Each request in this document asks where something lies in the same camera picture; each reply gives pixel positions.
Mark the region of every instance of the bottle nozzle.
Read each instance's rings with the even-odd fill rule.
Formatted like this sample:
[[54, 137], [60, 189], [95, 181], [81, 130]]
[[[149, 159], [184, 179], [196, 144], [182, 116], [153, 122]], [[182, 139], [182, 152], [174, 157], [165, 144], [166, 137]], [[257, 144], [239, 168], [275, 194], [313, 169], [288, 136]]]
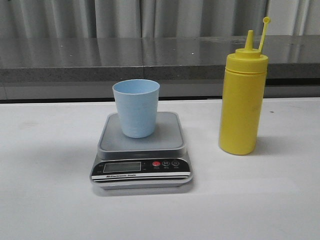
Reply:
[[270, 17], [266, 16], [263, 18], [263, 30], [262, 30], [262, 35], [261, 35], [261, 40], [260, 40], [260, 45], [259, 45], [259, 52], [262, 53], [262, 48], [264, 46], [264, 42], [265, 42], [265, 37], [266, 37], [266, 33], [267, 33], [267, 29], [268, 29], [268, 24], [271, 22]]
[[251, 51], [253, 48], [253, 45], [254, 45], [254, 31], [249, 30], [248, 35], [246, 36], [244, 50]]

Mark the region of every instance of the scale button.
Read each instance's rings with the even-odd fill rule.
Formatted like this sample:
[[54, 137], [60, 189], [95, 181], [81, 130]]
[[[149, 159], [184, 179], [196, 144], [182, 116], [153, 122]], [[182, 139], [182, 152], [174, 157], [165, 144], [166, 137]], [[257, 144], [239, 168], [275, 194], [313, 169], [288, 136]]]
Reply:
[[155, 166], [155, 167], [160, 166], [160, 164], [161, 164], [161, 162], [159, 162], [159, 161], [154, 161], [154, 162], [152, 163], [152, 165]]
[[173, 166], [179, 166], [179, 165], [180, 165], [180, 162], [178, 162], [177, 160], [173, 160], [173, 161], [171, 162], [171, 164], [172, 164]]
[[165, 167], [167, 167], [167, 166], [170, 165], [170, 162], [167, 161], [167, 160], [164, 160], [164, 161], [162, 162], [162, 165], [165, 166]]

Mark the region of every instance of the electronic scale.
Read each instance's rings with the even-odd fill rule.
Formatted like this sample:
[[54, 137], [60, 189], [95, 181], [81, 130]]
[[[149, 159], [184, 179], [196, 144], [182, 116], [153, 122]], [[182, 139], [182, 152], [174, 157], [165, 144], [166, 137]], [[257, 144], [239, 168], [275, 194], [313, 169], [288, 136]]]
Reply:
[[193, 170], [179, 117], [158, 112], [153, 134], [123, 134], [117, 113], [108, 116], [91, 170], [91, 182], [105, 190], [177, 187], [189, 182]]

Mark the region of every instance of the granite countertop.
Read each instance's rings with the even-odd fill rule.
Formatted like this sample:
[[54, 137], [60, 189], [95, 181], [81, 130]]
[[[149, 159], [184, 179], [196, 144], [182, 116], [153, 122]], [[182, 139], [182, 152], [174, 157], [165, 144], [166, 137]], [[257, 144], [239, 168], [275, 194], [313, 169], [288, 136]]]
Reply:
[[[245, 36], [0, 39], [0, 84], [5, 88], [138, 78], [171, 84], [220, 83], [227, 55], [243, 48], [245, 41]], [[267, 78], [319, 78], [319, 42], [320, 35], [266, 36]]]

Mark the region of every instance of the red button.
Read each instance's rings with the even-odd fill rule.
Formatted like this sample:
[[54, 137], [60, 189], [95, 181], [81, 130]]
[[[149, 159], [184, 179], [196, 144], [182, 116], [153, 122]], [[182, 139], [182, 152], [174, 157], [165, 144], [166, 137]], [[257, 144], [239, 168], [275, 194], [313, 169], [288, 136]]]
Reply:
[[154, 162], [152, 163], [152, 165], [155, 166], [155, 167], [159, 167], [160, 164], [161, 164], [161, 162], [159, 162], [159, 161], [154, 161]]

